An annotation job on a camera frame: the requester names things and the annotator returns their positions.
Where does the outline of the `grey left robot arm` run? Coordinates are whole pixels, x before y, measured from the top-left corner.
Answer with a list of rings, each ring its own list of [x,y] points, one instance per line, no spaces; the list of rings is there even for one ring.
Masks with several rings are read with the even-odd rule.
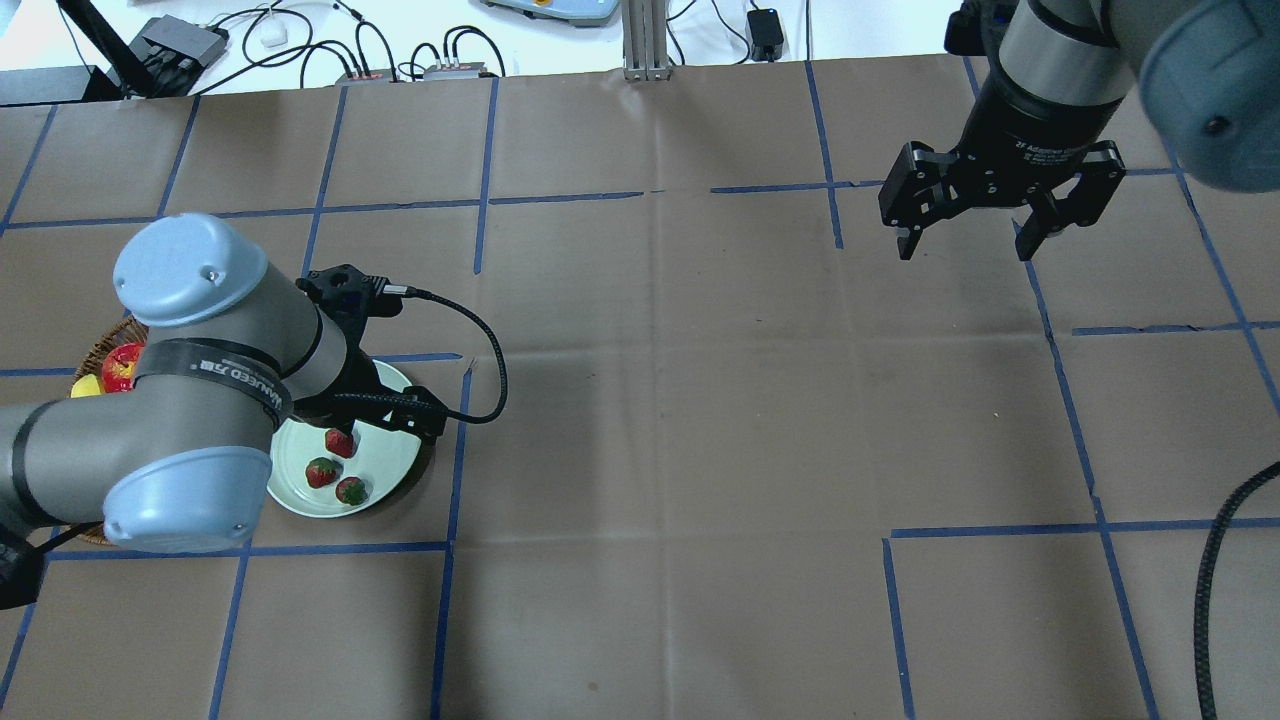
[[[444,404],[393,391],[360,347],[407,287],[352,265],[282,274],[223,219],[186,213],[146,225],[111,274],[148,329],[124,393],[3,409],[3,607],[33,603],[52,542],[46,527],[93,524],[116,546],[211,553],[255,532],[287,420],[365,421],[421,438]]]

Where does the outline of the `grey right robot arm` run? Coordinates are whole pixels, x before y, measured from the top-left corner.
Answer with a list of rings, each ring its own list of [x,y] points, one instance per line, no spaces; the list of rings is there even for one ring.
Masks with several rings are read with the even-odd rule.
[[[1199,182],[1277,190],[1275,1],[965,1],[943,46],[989,69],[956,146],[905,143],[879,191],[904,260],[973,208],[1029,208],[1023,261],[1094,224],[1126,174],[1102,133],[1129,94]]]

